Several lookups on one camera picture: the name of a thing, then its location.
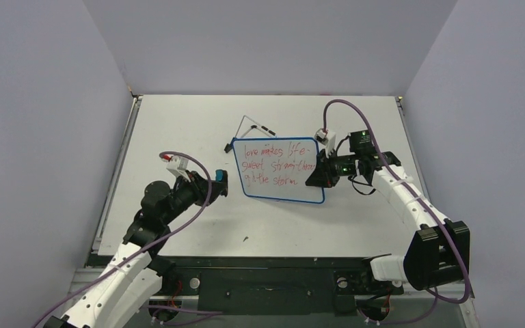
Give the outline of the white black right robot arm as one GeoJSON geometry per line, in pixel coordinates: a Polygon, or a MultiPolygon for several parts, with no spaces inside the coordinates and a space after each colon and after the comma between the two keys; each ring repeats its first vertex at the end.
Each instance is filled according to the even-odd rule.
{"type": "Polygon", "coordinates": [[[368,130],[348,134],[349,154],[339,155],[335,133],[320,128],[314,139],[324,146],[317,165],[306,181],[308,187],[332,188],[345,177],[383,196],[401,222],[413,231],[403,255],[368,259],[358,273],[359,285],[375,292],[385,282],[408,283],[428,290],[463,281],[469,268],[470,231],[462,221],[452,221],[438,211],[415,186],[401,161],[391,151],[379,153],[368,130]]]}

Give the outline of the teal whiteboard eraser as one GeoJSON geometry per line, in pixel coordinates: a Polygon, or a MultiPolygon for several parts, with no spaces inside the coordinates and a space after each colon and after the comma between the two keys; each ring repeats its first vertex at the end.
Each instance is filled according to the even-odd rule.
{"type": "Polygon", "coordinates": [[[217,169],[215,171],[215,181],[220,183],[228,182],[228,172],[223,169],[217,169]]]}

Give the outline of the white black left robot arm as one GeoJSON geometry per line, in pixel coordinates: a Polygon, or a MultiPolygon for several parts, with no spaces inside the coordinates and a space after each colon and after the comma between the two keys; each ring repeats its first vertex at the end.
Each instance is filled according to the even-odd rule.
{"type": "Polygon", "coordinates": [[[214,180],[197,172],[178,177],[173,187],[163,181],[146,186],[141,208],[118,250],[92,285],[78,292],[79,300],[45,327],[123,327],[156,292],[176,287],[174,264],[159,252],[172,235],[169,225],[193,205],[204,209],[228,194],[228,173],[219,169],[214,180]]]}

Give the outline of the blue framed whiteboard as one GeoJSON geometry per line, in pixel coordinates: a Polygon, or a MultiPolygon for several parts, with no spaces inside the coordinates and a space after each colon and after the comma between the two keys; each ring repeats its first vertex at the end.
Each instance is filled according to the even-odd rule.
{"type": "Polygon", "coordinates": [[[247,197],[322,204],[323,187],[306,185],[317,168],[319,145],[311,137],[234,139],[239,180],[247,197]]]}

